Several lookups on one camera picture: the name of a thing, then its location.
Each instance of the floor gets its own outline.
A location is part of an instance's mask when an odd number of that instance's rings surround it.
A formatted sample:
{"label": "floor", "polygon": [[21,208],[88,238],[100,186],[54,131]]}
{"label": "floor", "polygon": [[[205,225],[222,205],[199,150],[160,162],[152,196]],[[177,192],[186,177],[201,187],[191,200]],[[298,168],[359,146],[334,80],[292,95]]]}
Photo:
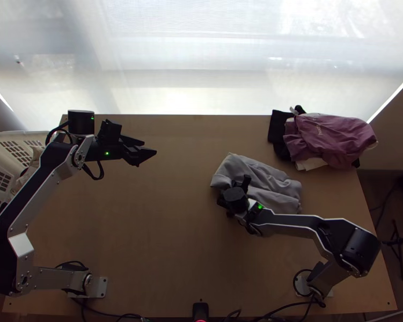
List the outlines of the floor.
{"label": "floor", "polygon": [[[380,205],[388,191],[393,186],[394,180],[397,177],[394,172],[380,171],[361,171],[359,172],[360,182],[364,190],[365,199],[369,208],[374,208]],[[376,222],[380,213],[379,210],[372,212],[371,216]],[[403,237],[403,193],[399,189],[395,190],[388,200],[385,214],[381,224],[377,229],[377,236],[380,240],[389,240],[393,227],[392,219],[397,221],[398,230]],[[395,293],[398,310],[403,310],[403,281],[400,278],[400,269],[398,261],[393,252],[383,246],[383,256],[386,261],[389,277]],[[3,303],[3,298],[0,298],[0,310]],[[393,312],[370,312],[366,314],[340,314],[333,316],[309,316],[306,322],[364,322],[377,319]],[[89,322],[95,321],[115,321],[115,318],[102,318],[93,316],[89,313],[86,315]],[[170,322],[171,319],[161,319],[162,322]],[[188,322],[189,319],[173,319],[173,321]],[[80,317],[52,317],[52,316],[19,316],[17,314],[6,314],[0,312],[0,322],[80,322]],[[403,314],[387,318],[386,322],[403,322]]]}

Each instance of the black garment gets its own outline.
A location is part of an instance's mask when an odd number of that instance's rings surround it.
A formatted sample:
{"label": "black garment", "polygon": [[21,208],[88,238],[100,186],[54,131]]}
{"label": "black garment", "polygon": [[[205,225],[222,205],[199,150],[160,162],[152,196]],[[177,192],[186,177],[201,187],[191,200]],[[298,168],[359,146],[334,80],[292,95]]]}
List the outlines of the black garment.
{"label": "black garment", "polygon": [[[305,114],[305,111],[300,105],[295,106],[295,110],[299,115]],[[268,128],[268,142],[273,144],[274,152],[277,156],[284,161],[291,161],[291,154],[283,140],[285,134],[285,123],[289,118],[293,118],[293,113],[287,113],[282,111],[273,110],[272,117],[270,119],[270,127]]]}

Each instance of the crumpled fabric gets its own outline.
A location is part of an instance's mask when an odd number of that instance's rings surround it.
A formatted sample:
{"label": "crumpled fabric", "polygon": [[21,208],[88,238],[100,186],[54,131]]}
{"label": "crumpled fabric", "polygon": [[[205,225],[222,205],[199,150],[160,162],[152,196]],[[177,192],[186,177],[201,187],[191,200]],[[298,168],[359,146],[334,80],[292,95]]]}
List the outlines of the crumpled fabric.
{"label": "crumpled fabric", "polygon": [[336,169],[352,162],[377,144],[371,126],[357,118],[333,115],[299,115],[287,121],[283,139],[294,162],[320,157]]}
{"label": "crumpled fabric", "polygon": [[301,209],[301,183],[262,162],[228,153],[216,173],[210,186],[227,189],[231,181],[243,181],[244,175],[250,175],[252,180],[247,195],[260,202],[277,214],[299,214]]}
{"label": "crumpled fabric", "polygon": [[28,164],[27,171],[25,171],[25,173],[15,181],[12,189],[10,190],[10,196],[7,202],[9,202],[11,199],[13,199],[13,197],[15,197],[18,191],[21,190],[23,185],[25,185],[25,183],[29,180],[29,178],[33,175],[33,173],[36,172],[36,170],[39,168],[40,156],[45,148],[31,147],[31,149],[33,150],[33,157],[31,158],[30,163]]}

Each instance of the tripod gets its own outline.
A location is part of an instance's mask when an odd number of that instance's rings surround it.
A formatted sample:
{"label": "tripod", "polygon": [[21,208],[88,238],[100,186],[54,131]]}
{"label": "tripod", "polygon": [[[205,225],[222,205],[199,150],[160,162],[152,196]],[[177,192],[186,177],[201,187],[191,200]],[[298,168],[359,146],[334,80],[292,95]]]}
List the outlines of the tripod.
{"label": "tripod", "polygon": [[402,250],[401,250],[401,246],[403,244],[403,238],[401,238],[399,236],[397,223],[395,220],[392,221],[392,224],[393,224],[393,233],[392,233],[391,239],[388,242],[383,241],[382,244],[389,246],[392,249],[395,256],[397,257],[397,259],[399,261],[400,271],[401,271],[401,279],[403,280],[403,263],[402,263]]}

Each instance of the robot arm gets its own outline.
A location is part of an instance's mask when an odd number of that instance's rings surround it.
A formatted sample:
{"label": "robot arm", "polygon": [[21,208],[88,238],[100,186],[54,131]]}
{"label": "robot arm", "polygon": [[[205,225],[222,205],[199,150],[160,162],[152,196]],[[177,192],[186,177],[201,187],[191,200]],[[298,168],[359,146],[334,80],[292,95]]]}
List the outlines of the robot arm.
{"label": "robot arm", "polygon": [[218,205],[227,209],[227,215],[235,217],[252,235],[269,237],[280,233],[313,239],[327,262],[318,262],[306,279],[311,291],[325,298],[334,285],[348,276],[368,274],[380,251],[375,235],[343,218],[275,214],[247,197],[250,181],[245,175],[242,183],[233,182],[231,188],[221,191]]}
{"label": "robot arm", "polygon": [[66,264],[59,268],[33,265],[34,248],[27,229],[44,202],[61,181],[87,171],[85,162],[123,158],[139,166],[156,154],[142,148],[143,141],[121,135],[121,126],[103,121],[94,136],[94,113],[69,111],[68,134],[72,143],[49,143],[40,166],[17,195],[0,212],[0,293],[21,296],[33,289],[63,289],[70,296],[104,297],[107,278],[94,277],[86,267]]}

